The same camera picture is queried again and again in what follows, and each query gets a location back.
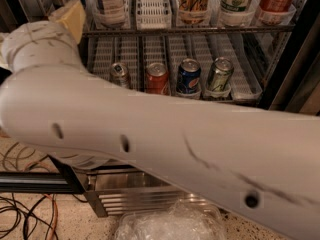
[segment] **hole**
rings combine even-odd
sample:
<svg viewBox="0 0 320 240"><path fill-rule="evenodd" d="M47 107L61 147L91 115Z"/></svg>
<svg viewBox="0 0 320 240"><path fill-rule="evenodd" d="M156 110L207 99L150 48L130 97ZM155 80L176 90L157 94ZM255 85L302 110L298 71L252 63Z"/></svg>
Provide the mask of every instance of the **hole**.
<svg viewBox="0 0 320 240"><path fill-rule="evenodd" d="M130 144L127 136L121 135L120 140L121 140L122 149L124 150L124 152L128 153L130 151Z"/></svg>
<svg viewBox="0 0 320 240"><path fill-rule="evenodd" d="M55 135L58 139L62 140L62 139L64 138L62 129L61 129L61 127L60 127L59 124L54 123L54 124L52 125L52 131L53 131L54 135Z"/></svg>
<svg viewBox="0 0 320 240"><path fill-rule="evenodd" d="M257 192L250 192L246 197L245 197L245 203L249 208L257 208L259 205L259 194Z"/></svg>

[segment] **clear plastic bag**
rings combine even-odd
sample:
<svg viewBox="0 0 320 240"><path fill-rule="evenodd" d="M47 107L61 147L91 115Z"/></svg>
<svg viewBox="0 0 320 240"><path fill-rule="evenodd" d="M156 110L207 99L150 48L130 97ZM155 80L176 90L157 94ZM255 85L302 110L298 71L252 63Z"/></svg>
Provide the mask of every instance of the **clear plastic bag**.
<svg viewBox="0 0 320 240"><path fill-rule="evenodd" d="M126 214L115 240L225 240L220 212L206 212L192 204L177 202L168 211Z"/></svg>

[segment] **blue can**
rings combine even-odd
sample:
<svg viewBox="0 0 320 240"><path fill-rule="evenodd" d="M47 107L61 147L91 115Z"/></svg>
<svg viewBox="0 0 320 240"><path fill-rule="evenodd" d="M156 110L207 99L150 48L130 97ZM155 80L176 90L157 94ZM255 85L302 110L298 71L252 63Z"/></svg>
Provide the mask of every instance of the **blue can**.
<svg viewBox="0 0 320 240"><path fill-rule="evenodd" d="M182 94L196 93L199 88L201 67L194 59L184 59L178 69L176 91Z"/></svg>

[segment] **speckled floor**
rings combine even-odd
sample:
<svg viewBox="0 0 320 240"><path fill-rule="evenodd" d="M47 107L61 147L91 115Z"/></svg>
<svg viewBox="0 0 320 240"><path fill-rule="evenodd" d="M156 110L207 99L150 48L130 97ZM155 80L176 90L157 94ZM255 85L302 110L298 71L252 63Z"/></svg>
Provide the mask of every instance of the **speckled floor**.
<svg viewBox="0 0 320 240"><path fill-rule="evenodd" d="M12 139L0 137L0 171L8 170L29 170L34 161L39 161L45 157L41 152L36 151L32 154L32 150L24 149L24 146L17 144L10 155L4 157L8 149L16 142ZM47 171L55 170L50 160L45 159L40 164L36 163L32 170ZM1 197L10 198L10 193L0 193ZM32 207L42 195L39 194L15 194L16 200L25 204L28 208ZM111 240L119 223L119 217L98 218L87 203L81 203L72 195L57 195L58 206L58 224L57 234L60 240ZM0 201L0 209L5 204ZM52 204L49 200L44 200L34 213L47 221L51 220ZM222 214L223 221L227 230L228 240L286 240L286 238L264 229L260 225L251 223L238 216L227 213ZM0 231L8 229L15 220L15 212L9 211L0 213ZM23 239L22 236L23 222L7 237L3 239ZM39 223L34 233L29 239L45 239L48 227Z"/></svg>

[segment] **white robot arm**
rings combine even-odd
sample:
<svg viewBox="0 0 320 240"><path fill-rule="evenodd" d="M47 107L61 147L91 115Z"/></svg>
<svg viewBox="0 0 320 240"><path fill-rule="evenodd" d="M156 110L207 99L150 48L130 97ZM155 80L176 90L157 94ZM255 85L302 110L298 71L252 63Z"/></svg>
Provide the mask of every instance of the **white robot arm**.
<svg viewBox="0 0 320 240"><path fill-rule="evenodd" d="M148 95L81 65L58 24L26 24L3 55L0 126L60 161L129 163L293 239L320 239L320 120Z"/></svg>

